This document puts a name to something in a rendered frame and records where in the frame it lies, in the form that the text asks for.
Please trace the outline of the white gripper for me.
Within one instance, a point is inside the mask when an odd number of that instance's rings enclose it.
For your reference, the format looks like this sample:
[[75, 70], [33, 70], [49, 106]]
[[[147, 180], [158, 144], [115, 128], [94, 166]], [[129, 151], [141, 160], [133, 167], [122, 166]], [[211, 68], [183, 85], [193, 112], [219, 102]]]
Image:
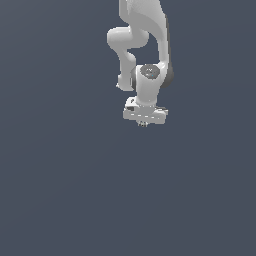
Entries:
[[164, 124], [168, 110], [156, 105], [140, 105], [136, 102], [135, 97], [129, 97], [126, 100], [123, 110], [123, 118], [134, 120], [138, 126], [147, 127], [149, 124]]

